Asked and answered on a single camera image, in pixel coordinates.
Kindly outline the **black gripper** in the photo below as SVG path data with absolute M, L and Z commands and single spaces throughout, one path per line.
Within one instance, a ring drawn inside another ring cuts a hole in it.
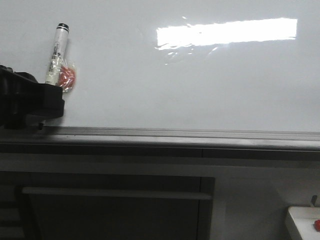
M 0 125 L 5 129 L 24 129 L 61 118 L 64 107 L 61 87 L 39 83 L 27 72 L 0 66 Z

